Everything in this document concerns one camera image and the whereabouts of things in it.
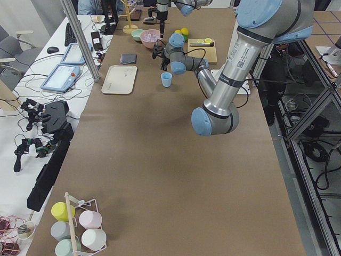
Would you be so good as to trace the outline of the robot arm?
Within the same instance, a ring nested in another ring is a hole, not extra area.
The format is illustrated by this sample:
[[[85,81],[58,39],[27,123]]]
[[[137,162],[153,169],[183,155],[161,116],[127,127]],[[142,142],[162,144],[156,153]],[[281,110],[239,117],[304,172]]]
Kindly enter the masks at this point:
[[[183,51],[184,38],[173,33],[166,46],[154,45],[152,57],[160,56],[161,68],[170,65],[175,75],[194,72],[206,95],[193,110],[192,127],[198,135],[226,134],[235,130],[239,114],[233,103],[263,47],[308,38],[313,28],[314,1],[241,1],[237,9],[237,41],[215,79],[203,57]]]
[[[164,37],[165,21],[168,19],[168,8],[170,6],[170,2],[174,3],[180,13],[187,17],[193,10],[210,5],[212,0],[157,1],[156,7],[148,8],[148,16],[152,17],[153,14],[156,14],[156,20],[159,21],[160,38]]]

